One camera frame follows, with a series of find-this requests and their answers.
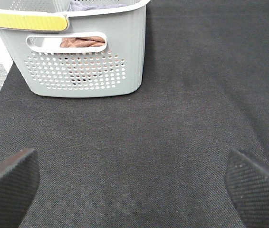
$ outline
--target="brown cloth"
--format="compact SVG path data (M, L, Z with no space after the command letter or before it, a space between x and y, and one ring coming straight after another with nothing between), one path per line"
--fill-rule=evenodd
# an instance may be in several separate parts
M101 47L105 44L105 40L101 37L77 37L63 38L60 44L61 48L88 48Z

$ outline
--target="floor mat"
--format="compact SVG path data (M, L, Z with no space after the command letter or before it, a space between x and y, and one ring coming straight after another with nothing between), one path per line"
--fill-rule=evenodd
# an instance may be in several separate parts
M230 148L269 164L269 0L157 0L142 86L61 99L15 66L0 93L0 161L39 151L22 227L244 227L224 187Z

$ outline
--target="black textured plastic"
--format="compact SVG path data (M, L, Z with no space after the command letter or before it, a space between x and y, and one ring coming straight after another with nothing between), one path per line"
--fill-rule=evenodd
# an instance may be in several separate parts
M0 228L18 227L39 185L37 154L22 150L0 163Z
M232 151L226 169L226 187L249 228L269 228L269 166Z

